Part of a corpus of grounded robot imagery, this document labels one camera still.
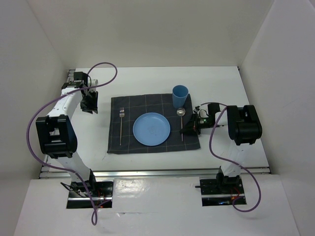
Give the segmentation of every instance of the tabletop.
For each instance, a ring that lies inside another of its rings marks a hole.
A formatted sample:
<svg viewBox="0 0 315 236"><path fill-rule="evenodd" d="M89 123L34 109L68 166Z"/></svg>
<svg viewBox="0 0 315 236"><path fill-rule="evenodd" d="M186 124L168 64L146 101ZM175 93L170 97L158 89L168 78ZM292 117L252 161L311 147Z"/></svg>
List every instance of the tabletop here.
<svg viewBox="0 0 315 236"><path fill-rule="evenodd" d="M298 236L282 182L277 175L256 175L262 199L252 212L233 206L202 206L198 177L115 179L113 207L98 210L66 209L68 192L62 179L31 180L15 236ZM242 175L247 205L254 206L258 192L249 175Z"/></svg>
<svg viewBox="0 0 315 236"><path fill-rule="evenodd" d="M95 68L90 76L102 84L109 81L114 73L113 68ZM236 66L118 68L118 75L112 83L97 88L98 114L84 113L79 105L72 117L71 123L78 139L77 151L83 162L93 171L217 169L222 162L209 152L211 129L201 131L199 150L121 155L107 153L111 97L171 93L172 88L179 84L189 89L193 107L204 102L220 102L239 107L249 103ZM227 127L216 129L214 152L224 157L229 144ZM50 158L47 162L60 166ZM251 148L244 166L269 167L261 140L257 140ZM43 168L43 171L47 170L51 173L55 171Z"/></svg>

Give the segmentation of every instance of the wall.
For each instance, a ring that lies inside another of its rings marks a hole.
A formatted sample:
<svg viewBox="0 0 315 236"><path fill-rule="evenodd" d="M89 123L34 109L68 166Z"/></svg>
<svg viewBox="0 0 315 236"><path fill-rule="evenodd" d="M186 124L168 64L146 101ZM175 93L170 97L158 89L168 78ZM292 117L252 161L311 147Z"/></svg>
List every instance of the wall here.
<svg viewBox="0 0 315 236"><path fill-rule="evenodd" d="M300 234L314 235L315 10L309 0L275 0L240 71Z"/></svg>
<svg viewBox="0 0 315 236"><path fill-rule="evenodd" d="M66 71L25 0L0 1L0 32L0 229L9 236L40 170L25 141L28 121L60 93ZM34 127L31 140L39 154Z"/></svg>
<svg viewBox="0 0 315 236"><path fill-rule="evenodd" d="M240 65L273 0L28 0L68 67Z"/></svg>

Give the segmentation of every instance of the blue cup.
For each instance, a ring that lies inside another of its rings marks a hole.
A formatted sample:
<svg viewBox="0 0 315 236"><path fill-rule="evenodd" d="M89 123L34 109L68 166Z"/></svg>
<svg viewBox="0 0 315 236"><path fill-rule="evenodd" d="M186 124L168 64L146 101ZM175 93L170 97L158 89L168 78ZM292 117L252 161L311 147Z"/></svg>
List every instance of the blue cup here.
<svg viewBox="0 0 315 236"><path fill-rule="evenodd" d="M188 88L177 85L173 88L173 107L176 109L183 107L188 96Z"/></svg>

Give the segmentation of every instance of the dark gray placemat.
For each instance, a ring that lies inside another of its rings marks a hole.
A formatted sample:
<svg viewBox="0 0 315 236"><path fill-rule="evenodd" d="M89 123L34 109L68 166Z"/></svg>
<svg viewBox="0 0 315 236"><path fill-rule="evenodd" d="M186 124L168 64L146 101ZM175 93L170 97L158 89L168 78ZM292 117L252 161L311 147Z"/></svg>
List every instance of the dark gray placemat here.
<svg viewBox="0 0 315 236"><path fill-rule="evenodd" d="M125 117L123 118L122 145L120 145L120 122L119 109L123 107ZM183 123L186 124L192 114L190 94L184 104L186 114ZM170 123L171 133L167 140L160 145L148 147L139 143L133 135L133 124L142 114L155 112L165 116ZM179 132L181 119L176 114L172 104L172 94L147 94L137 96L112 97L111 98L111 120L108 138L107 153L155 153L169 151L196 150L200 148L198 135L184 135L184 142Z"/></svg>

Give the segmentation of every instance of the blue plate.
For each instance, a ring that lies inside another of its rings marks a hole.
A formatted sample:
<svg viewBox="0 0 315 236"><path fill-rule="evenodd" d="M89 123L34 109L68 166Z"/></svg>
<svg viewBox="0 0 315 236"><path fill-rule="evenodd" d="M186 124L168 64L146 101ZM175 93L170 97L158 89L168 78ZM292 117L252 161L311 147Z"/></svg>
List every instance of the blue plate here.
<svg viewBox="0 0 315 236"><path fill-rule="evenodd" d="M133 125L133 134L142 144L156 146L169 136L171 126L168 120L158 113L146 113L138 117Z"/></svg>

